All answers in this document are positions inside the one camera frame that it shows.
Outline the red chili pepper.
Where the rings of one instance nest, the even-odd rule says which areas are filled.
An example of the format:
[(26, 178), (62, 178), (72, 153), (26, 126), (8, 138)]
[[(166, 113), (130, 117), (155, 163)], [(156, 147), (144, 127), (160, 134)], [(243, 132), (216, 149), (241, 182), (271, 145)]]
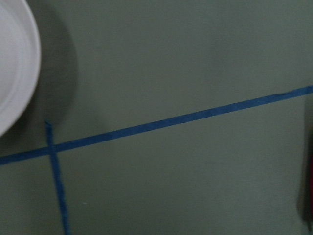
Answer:
[(310, 154), (308, 161), (308, 179), (307, 179), (307, 195), (308, 195), (308, 214), (309, 220), (313, 220), (313, 154)]

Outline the pink plate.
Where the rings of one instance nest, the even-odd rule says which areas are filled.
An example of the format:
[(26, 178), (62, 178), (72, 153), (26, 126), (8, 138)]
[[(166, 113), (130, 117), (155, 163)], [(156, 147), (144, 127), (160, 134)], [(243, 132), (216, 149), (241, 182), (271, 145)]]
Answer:
[(25, 0), (0, 2), (0, 134), (4, 135), (29, 105), (41, 68), (38, 26)]

